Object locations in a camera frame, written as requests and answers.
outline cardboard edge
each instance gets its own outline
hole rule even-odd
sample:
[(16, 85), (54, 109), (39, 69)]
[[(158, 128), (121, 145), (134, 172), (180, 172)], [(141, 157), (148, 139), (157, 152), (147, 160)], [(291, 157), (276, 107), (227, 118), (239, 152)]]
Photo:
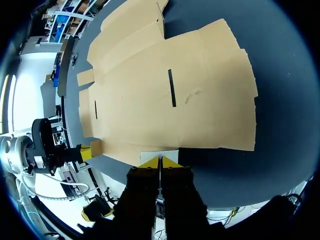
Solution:
[(156, 21), (157, 21), (157, 23), (159, 25), (160, 31), (162, 33), (162, 37), (163, 37), (163, 39), (165, 39), (165, 18), (164, 18), (164, 15), (163, 15), (163, 13), (162, 13), (162, 11), (160, 9), (160, 6), (159, 6), (158, 2), (156, 2), (156, 6), (157, 6), (157, 8), (159, 10), (159, 17), (158, 17), (158, 19)]
[(95, 157), (103, 154), (101, 140), (91, 141), (90, 147), (91, 147), (91, 157), (92, 158), (95, 158)]
[(94, 72), (93, 69), (89, 69), (86, 71), (82, 71), (76, 75), (78, 86), (83, 86), (86, 84), (94, 83), (95, 82), (95, 77), (94, 77)]
[(79, 91), (79, 118), (85, 138), (93, 137), (91, 113), (89, 107), (89, 88)]

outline shelf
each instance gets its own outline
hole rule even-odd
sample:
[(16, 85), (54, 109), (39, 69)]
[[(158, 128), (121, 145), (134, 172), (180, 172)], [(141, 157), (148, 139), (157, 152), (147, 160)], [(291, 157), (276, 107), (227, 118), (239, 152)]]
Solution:
[(65, 24), (64, 24), (64, 26), (63, 26), (63, 29), (62, 29), (62, 32), (61, 32), (61, 35), (60, 35), (60, 37), (59, 37), (58, 43), (61, 42), (61, 39), (62, 39), (62, 37), (63, 37), (63, 35), (64, 35), (64, 32), (65, 32), (65, 30), (66, 30), (66, 27), (67, 27), (70, 19), (71, 19), (71, 17), (68, 17), (68, 20), (65, 22)]
[(50, 43), (50, 40), (51, 40), (51, 37), (52, 37), (52, 34), (53, 34), (53, 30), (57, 28), (56, 26), (56, 22), (57, 22), (57, 17), (60, 15), (60, 16), (68, 16), (68, 19), (64, 24), (63, 26), (63, 29), (62, 29), (62, 32), (61, 32), (61, 35), (59, 37), (59, 40), (58, 40), (58, 44), (61, 43), (61, 40), (63, 38), (63, 35), (65, 34), (65, 31), (66, 31), (66, 28), (67, 28), (67, 25), (70, 21), (71, 18), (79, 18), (81, 19), (79, 25), (77, 26), (76, 30), (74, 33), (70, 34), (72, 35), (73, 37), (77, 34), (77, 31), (79, 30), (80, 26), (83, 24), (83, 22), (86, 20), (86, 21), (93, 21), (94, 18), (93, 17), (90, 17), (90, 16), (86, 16), (86, 14), (88, 13), (88, 11), (92, 8), (92, 6), (98, 1), (98, 0), (92, 0), (91, 3), (89, 4), (88, 8), (83, 12), (83, 14), (80, 14), (80, 13), (75, 13), (75, 11), (78, 10), (79, 6), (82, 4), (84, 0), (78, 0), (75, 5), (73, 6), (73, 9), (71, 12), (69, 11), (63, 11), (63, 9), (65, 8), (65, 6), (67, 5), (67, 3), (70, 2), (70, 0), (65, 0), (63, 5), (61, 6), (60, 8), (60, 11), (55, 11), (53, 13), (53, 15), (55, 15), (54, 17), (54, 20), (53, 20), (53, 23), (52, 23), (52, 27), (50, 29), (50, 32), (49, 32), (49, 35), (47, 37), (47, 42)]
[(88, 6), (88, 8), (84, 11), (83, 15), (86, 15), (87, 12), (89, 12), (89, 10), (92, 8), (92, 6), (97, 2), (98, 0), (93, 0), (90, 5)]

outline yellow bracket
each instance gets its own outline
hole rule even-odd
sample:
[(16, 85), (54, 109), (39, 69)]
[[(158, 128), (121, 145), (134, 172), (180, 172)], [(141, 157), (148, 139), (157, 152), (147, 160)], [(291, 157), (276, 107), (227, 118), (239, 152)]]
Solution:
[[(142, 164), (139, 166), (139, 168), (146, 169), (148, 167), (152, 169), (157, 169), (158, 168), (158, 162), (159, 162), (159, 157), (155, 156), (151, 160), (147, 161), (146, 163)], [(178, 163), (172, 161), (171, 159), (167, 158), (166, 156), (162, 156), (162, 164), (163, 168), (183, 168), (183, 166), (179, 165)]]

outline white cable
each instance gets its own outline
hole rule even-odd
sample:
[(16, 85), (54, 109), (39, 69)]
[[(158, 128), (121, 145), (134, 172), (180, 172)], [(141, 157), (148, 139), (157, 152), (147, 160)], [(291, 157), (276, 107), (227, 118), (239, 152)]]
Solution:
[(79, 199), (79, 198), (82, 198), (83, 196), (87, 195), (89, 192), (90, 192), (90, 187), (85, 184), (85, 183), (78, 183), (78, 182), (64, 182), (64, 181), (60, 181), (60, 180), (57, 180), (51, 176), (48, 176), (48, 175), (45, 175), (43, 174), (43, 176), (46, 176), (47, 178), (50, 178), (52, 180), (55, 180), (56, 182), (60, 183), (60, 184), (64, 184), (64, 185), (71, 185), (71, 186), (83, 186), (83, 187), (86, 187), (86, 191), (79, 194), (79, 195), (73, 195), (73, 196), (65, 196), (65, 197), (51, 197), (51, 196), (44, 196), (44, 195), (41, 195), (41, 194), (38, 194), (36, 193), (31, 187), (29, 187), (25, 180), (24, 180), (24, 177), (25, 176), (28, 176), (30, 177), (29, 175), (25, 175), (25, 173), (21, 172), (21, 181), (23, 183), (23, 185), (25, 186), (25, 188), (30, 192), (32, 193), (33, 195), (36, 195), (38, 196), (39, 198), (42, 198), (42, 199), (46, 199), (46, 200), (52, 200), (52, 201), (70, 201), (70, 200), (75, 200), (75, 199)]

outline cardboard flap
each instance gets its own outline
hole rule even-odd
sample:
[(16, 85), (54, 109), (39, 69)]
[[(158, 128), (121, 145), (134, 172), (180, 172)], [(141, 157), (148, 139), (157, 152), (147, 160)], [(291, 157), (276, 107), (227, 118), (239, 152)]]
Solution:
[(99, 155), (102, 155), (102, 142), (101, 140), (91, 141), (90, 142), (91, 156), (95, 158)]
[(102, 57), (100, 63), (94, 67), (94, 70), (99, 72), (99, 79), (102, 79), (100, 78), (101, 74), (109, 72), (124, 60), (165, 39), (164, 19), (158, 4), (156, 7), (159, 14), (158, 21), (143, 27), (119, 42), (114, 48), (106, 53), (105, 56)]
[(140, 29), (155, 23), (158, 18), (159, 6), (156, 1), (142, 0), (134, 4), (122, 15), (109, 22), (93, 40), (89, 47), (88, 62), (93, 67), (98, 66), (101, 58), (118, 43)]
[(101, 32), (108, 27), (113, 21), (115, 21), (117, 18), (119, 18), (121, 15), (123, 15), (126, 11), (128, 11), (130, 8), (132, 8), (134, 5), (136, 5), (139, 2), (154, 2), (157, 3), (161, 12), (165, 9), (167, 3), (169, 0), (126, 0), (123, 4), (121, 4), (117, 9), (115, 9), (113, 12), (111, 12), (102, 22), (101, 24)]
[(92, 69), (89, 69), (87, 71), (80, 72), (76, 75), (76, 78), (78, 80), (78, 86), (86, 85), (89, 83), (94, 83), (94, 73)]

